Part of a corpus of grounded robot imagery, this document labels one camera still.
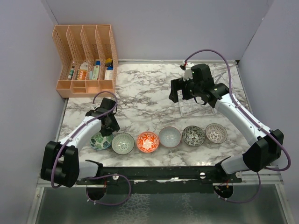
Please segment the green leaf pattern bowl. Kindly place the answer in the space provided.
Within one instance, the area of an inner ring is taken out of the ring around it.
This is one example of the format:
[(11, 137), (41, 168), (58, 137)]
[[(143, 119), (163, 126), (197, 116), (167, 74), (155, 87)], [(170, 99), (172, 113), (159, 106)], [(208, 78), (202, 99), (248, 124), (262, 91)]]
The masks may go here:
[(102, 136), (101, 133), (97, 133), (90, 138), (89, 143), (90, 146), (95, 150), (104, 150), (111, 146), (113, 138), (113, 134)]

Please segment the green white geometric bowl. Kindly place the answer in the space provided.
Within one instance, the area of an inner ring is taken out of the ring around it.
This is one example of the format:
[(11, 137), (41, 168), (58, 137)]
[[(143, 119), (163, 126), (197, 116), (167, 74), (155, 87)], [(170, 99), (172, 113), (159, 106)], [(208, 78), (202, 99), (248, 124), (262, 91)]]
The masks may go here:
[(112, 140), (112, 149), (120, 155), (130, 153), (135, 145), (134, 138), (128, 133), (119, 133)]

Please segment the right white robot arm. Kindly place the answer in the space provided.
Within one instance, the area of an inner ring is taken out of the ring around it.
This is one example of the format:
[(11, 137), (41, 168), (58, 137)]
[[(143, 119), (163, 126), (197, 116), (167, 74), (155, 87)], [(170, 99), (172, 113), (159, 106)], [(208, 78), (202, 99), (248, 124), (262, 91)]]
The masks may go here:
[(234, 95), (229, 94), (230, 89), (225, 84), (215, 84), (208, 65), (194, 65), (185, 71), (184, 77), (171, 80), (169, 99), (174, 103), (178, 102), (179, 90), (184, 100), (200, 97), (224, 115), (250, 146), (242, 155), (228, 157), (216, 164), (214, 176), (217, 181), (226, 182), (238, 171), (259, 172), (281, 156), (283, 133), (279, 129), (273, 131), (257, 120)]

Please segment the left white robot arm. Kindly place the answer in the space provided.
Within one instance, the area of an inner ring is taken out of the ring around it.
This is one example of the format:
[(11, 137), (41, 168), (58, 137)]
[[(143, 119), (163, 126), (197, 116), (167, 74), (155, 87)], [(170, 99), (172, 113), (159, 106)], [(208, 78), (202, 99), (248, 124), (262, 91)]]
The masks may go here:
[(68, 136), (50, 141), (45, 146), (40, 177), (52, 187), (72, 187), (76, 181), (88, 179), (93, 184), (103, 180), (102, 165), (92, 160), (80, 160), (79, 152), (96, 134), (103, 137), (120, 130), (116, 121), (117, 102), (104, 98), (99, 107), (86, 113), (83, 121)]

